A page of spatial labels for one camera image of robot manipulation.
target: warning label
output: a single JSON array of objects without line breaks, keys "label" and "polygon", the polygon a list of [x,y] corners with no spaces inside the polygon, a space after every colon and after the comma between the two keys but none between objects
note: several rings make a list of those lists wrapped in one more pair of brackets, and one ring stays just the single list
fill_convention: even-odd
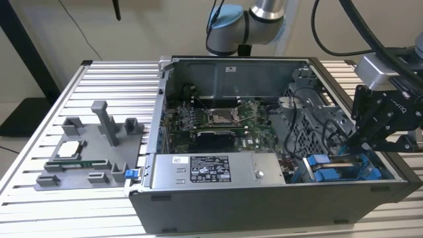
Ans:
[{"label": "warning label", "polygon": [[191,182],[231,182],[227,156],[191,156]]}]

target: aluminum slotted surface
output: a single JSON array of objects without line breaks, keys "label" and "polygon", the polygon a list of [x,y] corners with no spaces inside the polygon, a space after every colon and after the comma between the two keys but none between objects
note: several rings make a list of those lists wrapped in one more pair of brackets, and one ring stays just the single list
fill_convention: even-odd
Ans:
[{"label": "aluminum slotted surface", "polygon": [[[362,83],[351,65],[323,61],[348,95]],[[107,99],[116,122],[136,117],[146,123],[140,159],[146,143],[159,84],[156,62],[93,62],[81,67],[57,105],[31,138],[11,170],[0,182],[0,237],[155,237],[146,234],[121,188],[40,191],[32,188],[47,158],[63,134],[67,116],[83,123],[97,123],[89,112],[93,100]],[[423,178],[423,153],[400,154]],[[423,237],[423,190],[402,202],[380,205],[354,226],[326,226],[268,231],[195,234],[184,237]]]}]

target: black stand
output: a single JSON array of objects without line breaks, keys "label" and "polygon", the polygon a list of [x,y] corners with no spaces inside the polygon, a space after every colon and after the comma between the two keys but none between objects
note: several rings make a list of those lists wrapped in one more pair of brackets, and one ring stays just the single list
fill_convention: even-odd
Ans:
[{"label": "black stand", "polygon": [[45,98],[27,98],[0,126],[0,136],[29,137],[60,91],[8,0],[0,0],[0,26]]}]

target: green circuit board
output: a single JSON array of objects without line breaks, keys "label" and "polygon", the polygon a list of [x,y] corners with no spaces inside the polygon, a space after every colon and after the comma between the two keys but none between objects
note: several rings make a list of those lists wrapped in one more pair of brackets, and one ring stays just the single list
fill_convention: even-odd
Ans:
[{"label": "green circuit board", "polygon": [[171,153],[199,153],[200,151],[192,148],[196,145],[196,133],[202,131],[235,133],[234,146],[222,148],[219,152],[282,153],[279,139],[262,101],[242,101],[235,108],[207,110],[180,104],[171,112],[172,115],[168,116]]}]

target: motherboard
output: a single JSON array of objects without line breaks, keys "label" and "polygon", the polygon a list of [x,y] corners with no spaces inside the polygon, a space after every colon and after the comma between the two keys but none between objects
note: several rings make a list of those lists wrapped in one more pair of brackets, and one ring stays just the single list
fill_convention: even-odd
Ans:
[{"label": "motherboard", "polygon": [[180,101],[167,111],[170,153],[255,151],[282,154],[262,100]]}]

